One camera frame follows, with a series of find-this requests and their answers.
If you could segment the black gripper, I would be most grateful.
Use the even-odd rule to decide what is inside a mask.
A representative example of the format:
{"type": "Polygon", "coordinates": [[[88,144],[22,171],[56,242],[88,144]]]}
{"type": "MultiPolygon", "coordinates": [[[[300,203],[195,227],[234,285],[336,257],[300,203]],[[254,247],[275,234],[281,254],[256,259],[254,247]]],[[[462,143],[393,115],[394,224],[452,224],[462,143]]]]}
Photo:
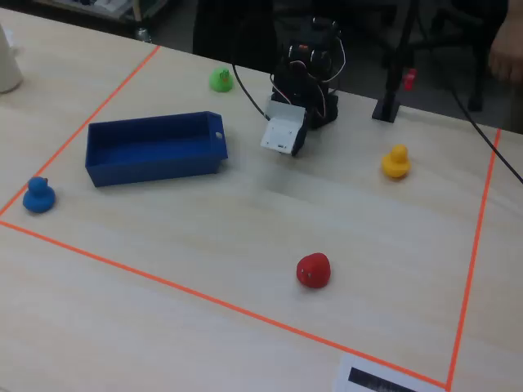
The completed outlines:
{"type": "Polygon", "coordinates": [[[307,116],[304,116],[302,125],[297,132],[297,136],[296,136],[296,139],[294,141],[294,144],[293,144],[293,147],[291,150],[291,155],[293,157],[295,157],[298,154],[298,152],[304,145],[305,139],[306,139],[306,134],[308,132],[308,127],[309,127],[309,118],[307,116]]]}

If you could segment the person's bare hand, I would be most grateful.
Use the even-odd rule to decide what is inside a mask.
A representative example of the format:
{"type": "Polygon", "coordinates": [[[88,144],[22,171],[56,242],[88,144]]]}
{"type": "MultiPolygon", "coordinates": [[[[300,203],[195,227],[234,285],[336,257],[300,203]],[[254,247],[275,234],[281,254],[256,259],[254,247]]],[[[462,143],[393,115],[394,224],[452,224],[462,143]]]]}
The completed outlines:
{"type": "Polygon", "coordinates": [[[522,83],[522,1],[510,1],[489,52],[489,67],[499,80],[522,83]]]}

